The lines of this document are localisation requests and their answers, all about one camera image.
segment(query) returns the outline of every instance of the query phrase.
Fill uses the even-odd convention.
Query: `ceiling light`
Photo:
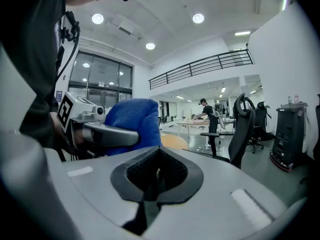
[[[250,31],[245,31],[245,32],[235,33],[234,35],[235,35],[235,36],[244,36],[244,35],[249,35],[250,33],[251,33]]]
[[[156,46],[153,42],[148,42],[145,47],[148,49],[148,50],[153,50]]]
[[[286,6],[287,6],[287,0],[283,0],[282,11],[286,9]]]
[[[202,23],[205,20],[205,17],[201,13],[197,13],[192,18],[194,23]]]
[[[104,17],[101,14],[96,13],[92,16],[92,21],[95,24],[101,24],[102,22],[104,22]]]

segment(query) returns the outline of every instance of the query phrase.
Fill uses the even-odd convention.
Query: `person in black shirt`
[[[98,0],[14,0],[18,14],[1,26],[0,41],[17,71],[36,93],[20,127],[20,132],[35,138],[43,147],[64,144],[57,120],[58,103],[54,97],[56,60],[61,47],[61,19],[66,5],[80,6]],[[1,4],[1,17],[12,19],[9,4]],[[78,132],[78,142],[83,142]]]
[[[194,119],[198,119],[207,115],[210,120],[209,133],[212,133],[212,134],[217,133],[218,119],[220,117],[219,112],[217,112],[212,106],[210,106],[207,103],[205,98],[202,98],[200,100],[199,105],[202,105],[204,107],[203,111],[200,115],[196,116]],[[215,137],[209,137],[209,139],[210,139],[212,155],[216,156],[217,152],[216,152],[216,145],[215,145]]]

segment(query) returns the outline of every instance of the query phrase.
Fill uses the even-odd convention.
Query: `blue towel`
[[[134,130],[137,144],[129,147],[107,147],[105,155],[113,156],[145,147],[162,146],[158,125],[158,103],[147,98],[126,99],[114,105],[104,122],[107,126]]]

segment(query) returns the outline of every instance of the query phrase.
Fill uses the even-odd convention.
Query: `railing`
[[[182,65],[150,79],[150,90],[210,71],[248,64],[253,64],[248,49],[234,50],[213,55]]]

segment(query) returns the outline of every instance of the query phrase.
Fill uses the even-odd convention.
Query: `floor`
[[[200,145],[205,144],[205,137],[201,136],[201,132],[206,129],[190,129],[190,137],[188,137],[186,129],[180,129],[180,137],[186,140],[189,150],[197,151]],[[178,135],[176,127],[163,127],[162,133]],[[232,139],[232,135],[220,136],[220,147],[216,147],[217,155],[229,158],[228,147]],[[287,206],[292,205],[297,200],[306,196],[307,186],[300,184],[300,180],[308,175],[309,166],[307,164],[294,168],[291,172],[279,169],[269,158],[270,150],[273,147],[273,140],[262,141],[264,145],[262,150],[256,147],[255,154],[252,153],[253,147],[247,146],[242,158],[241,170],[258,182],[266,186],[274,192]],[[219,144],[219,139],[215,139],[215,143]]]

